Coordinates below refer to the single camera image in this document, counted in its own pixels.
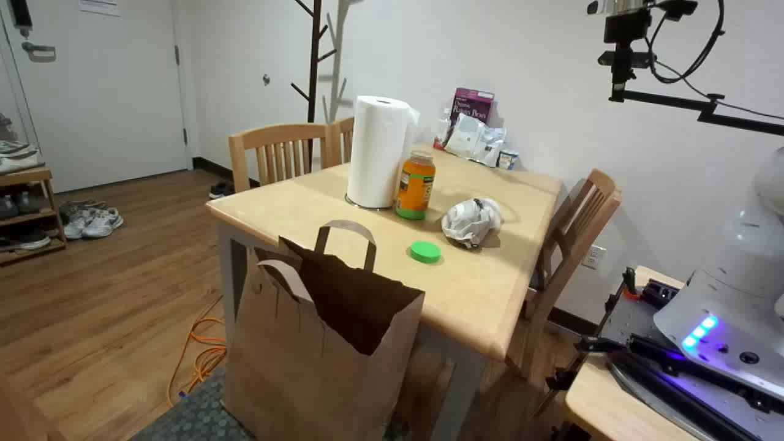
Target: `chair backrest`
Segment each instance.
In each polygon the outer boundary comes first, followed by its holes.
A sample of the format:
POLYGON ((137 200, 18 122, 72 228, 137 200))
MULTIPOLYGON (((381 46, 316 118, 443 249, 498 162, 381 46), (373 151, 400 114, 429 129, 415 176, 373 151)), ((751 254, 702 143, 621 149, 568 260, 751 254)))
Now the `chair backrest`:
POLYGON ((327 125, 272 125, 228 139, 236 190, 250 189, 247 151, 256 151, 261 184, 275 184, 311 172, 308 149, 328 149, 327 125))
POLYGON ((527 326, 527 347, 522 361, 525 372, 535 361, 535 345, 542 341, 557 298, 566 288, 578 265, 585 260, 590 244, 602 233, 618 206, 621 189, 599 168, 593 168, 588 179, 560 206, 536 261, 542 287, 533 298, 527 298, 522 317, 527 326))
POLYGON ((350 162, 354 118, 338 121, 332 128, 332 146, 322 154, 323 166, 350 162))

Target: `green lid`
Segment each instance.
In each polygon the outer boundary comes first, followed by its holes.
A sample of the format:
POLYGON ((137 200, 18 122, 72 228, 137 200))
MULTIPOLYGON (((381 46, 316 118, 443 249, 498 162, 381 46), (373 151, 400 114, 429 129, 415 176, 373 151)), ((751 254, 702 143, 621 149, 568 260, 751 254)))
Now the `green lid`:
POLYGON ((409 248, 409 254, 419 261, 438 261, 441 260, 441 248, 436 242, 416 241, 409 248))

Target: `wooden table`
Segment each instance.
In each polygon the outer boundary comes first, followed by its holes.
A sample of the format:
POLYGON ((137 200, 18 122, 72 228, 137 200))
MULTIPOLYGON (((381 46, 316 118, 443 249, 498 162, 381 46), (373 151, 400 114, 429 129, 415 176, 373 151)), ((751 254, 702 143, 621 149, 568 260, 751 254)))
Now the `wooden table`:
POLYGON ((602 355, 590 355, 574 380, 566 406, 588 432, 605 439, 694 439, 638 397, 627 395, 602 364, 602 355))
MULTIPOLYGON (((454 358, 451 388, 431 439, 457 439, 482 375, 486 355, 506 358, 527 295, 529 274, 553 212, 560 181, 527 172, 498 172, 435 151, 438 166, 427 220, 409 222, 388 210, 346 200, 349 166, 252 189, 208 204, 219 220, 223 298, 228 321, 237 310, 247 248, 290 238, 313 248, 316 231, 337 217, 364 222, 377 242, 376 271, 427 291, 422 337, 454 358), (441 236, 441 215, 459 200, 501 200, 506 225, 469 253, 441 236), (419 265, 408 254, 415 241, 438 242, 443 260, 419 265)), ((361 241, 337 231, 332 253, 359 261, 361 241)))

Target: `electrical cable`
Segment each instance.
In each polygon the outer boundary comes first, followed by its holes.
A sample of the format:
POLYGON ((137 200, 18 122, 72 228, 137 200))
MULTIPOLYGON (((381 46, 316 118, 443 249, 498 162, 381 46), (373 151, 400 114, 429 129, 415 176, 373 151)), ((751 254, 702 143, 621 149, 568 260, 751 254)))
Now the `electrical cable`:
MULTIPOLYGON (((655 61, 655 63, 660 63, 662 68, 681 76, 681 70, 677 70, 677 68, 669 67, 669 63, 662 63, 662 61, 655 61)), ((711 101, 711 96, 709 96, 707 91, 702 91, 698 86, 694 86, 688 79, 683 79, 683 83, 686 83, 694 92, 698 92, 702 99, 711 101)), ((732 107, 732 110, 740 110, 740 113, 751 113, 751 114, 757 114, 757 118, 784 121, 784 114, 763 113, 763 110, 752 110, 752 107, 736 106, 736 103, 718 103, 718 106, 721 106, 721 107, 732 107)))
POLYGON ((195 393, 196 384, 201 384, 203 380, 208 380, 213 375, 213 369, 225 361, 228 355, 228 347, 225 347, 225 341, 223 337, 208 337, 207 333, 213 329, 213 326, 221 326, 219 319, 208 319, 208 314, 221 304, 221 297, 191 323, 190 329, 190 335, 177 355, 177 364, 172 369, 172 377, 169 377, 169 384, 166 384, 166 401, 169 406, 177 405, 177 400, 172 397, 172 390, 174 390, 174 380, 177 380, 177 372, 181 369, 181 363, 191 347, 191 344, 199 344, 199 345, 208 345, 207 350, 201 350, 191 364, 191 380, 177 390, 177 397, 185 397, 190 393, 195 393))
MULTIPOLYGON (((651 35, 650 40, 645 40, 651 57, 656 57, 655 45, 656 45, 656 40, 660 40, 660 31, 662 31, 662 26, 665 26, 665 19, 666 19, 666 15, 660 19, 655 35, 651 35)), ((718 19, 716 19, 716 26, 713 26, 707 46, 702 48, 702 53, 694 59, 694 63, 691 63, 683 73, 678 73, 678 76, 662 76, 662 73, 656 70, 656 63, 651 63, 650 70, 651 70, 651 73, 656 76, 656 80, 662 80, 662 83, 686 80, 691 73, 696 73, 696 70, 707 63, 707 59, 711 57, 718 37, 723 37, 723 26, 725 26, 725 0, 718 0, 718 19)))

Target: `wall outlet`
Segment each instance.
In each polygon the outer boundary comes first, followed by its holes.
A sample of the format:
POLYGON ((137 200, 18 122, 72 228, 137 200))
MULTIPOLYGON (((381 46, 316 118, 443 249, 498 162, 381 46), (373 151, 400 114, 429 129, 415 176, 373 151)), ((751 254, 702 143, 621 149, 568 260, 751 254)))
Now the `wall outlet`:
POLYGON ((607 260, 607 248, 593 244, 584 260, 584 268, 588 268, 590 271, 601 271, 605 268, 605 260, 607 260))

